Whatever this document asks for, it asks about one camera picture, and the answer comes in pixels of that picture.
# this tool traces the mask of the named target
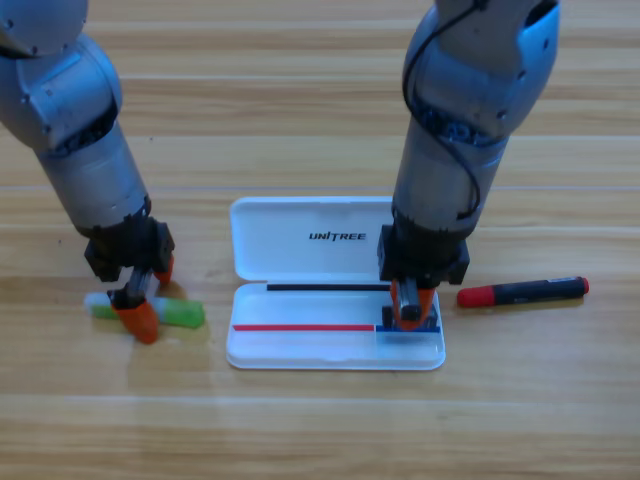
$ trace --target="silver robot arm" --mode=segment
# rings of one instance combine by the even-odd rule
[[[510,135],[553,68],[556,0],[436,0],[407,52],[411,113],[378,246],[380,278],[398,282],[396,320],[416,324],[418,290],[460,284],[465,239],[480,218]]]
[[[115,68],[82,28],[87,0],[0,0],[0,122],[31,148],[78,232],[93,272],[126,287],[112,306],[152,343],[157,319],[144,297],[151,273],[169,281],[174,243],[151,202],[117,117]]]

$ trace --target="wooden table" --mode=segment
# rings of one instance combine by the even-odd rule
[[[419,0],[111,0],[87,31],[177,241],[199,331],[152,347],[83,313],[104,288],[32,154],[0,132],[0,477],[640,478],[640,3],[566,0],[553,78],[470,239],[466,285],[585,275],[566,302],[462,313],[419,374],[251,372],[225,338],[246,195],[390,194]]]

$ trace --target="blue line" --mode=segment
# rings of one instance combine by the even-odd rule
[[[410,332],[406,332],[404,330],[400,330],[398,327],[385,328],[382,325],[376,325],[376,333],[440,333],[440,327],[416,328],[415,330],[411,330]]]

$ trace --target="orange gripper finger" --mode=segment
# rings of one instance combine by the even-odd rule
[[[146,300],[136,308],[114,311],[123,325],[136,339],[150,345],[158,339],[158,317]]]
[[[398,286],[396,280],[391,284],[391,298],[393,300],[393,315],[395,317],[396,325],[401,330],[410,332],[416,330],[424,325],[427,321],[429,312],[431,311],[431,305],[433,304],[433,295],[435,294],[435,288],[418,290],[418,296],[420,298],[420,307],[422,308],[422,316],[419,322],[413,322],[410,320],[403,320],[400,317],[400,305],[398,303]]]
[[[169,268],[166,272],[153,272],[153,275],[160,281],[160,285],[167,285],[171,281],[171,274],[173,273],[173,255],[169,260]]]

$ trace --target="green marker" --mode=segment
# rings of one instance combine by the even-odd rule
[[[160,297],[147,298],[147,301],[151,303],[160,323],[186,328],[199,328],[204,324],[202,302]],[[92,317],[118,319],[106,293],[88,293],[84,297],[84,307]]]

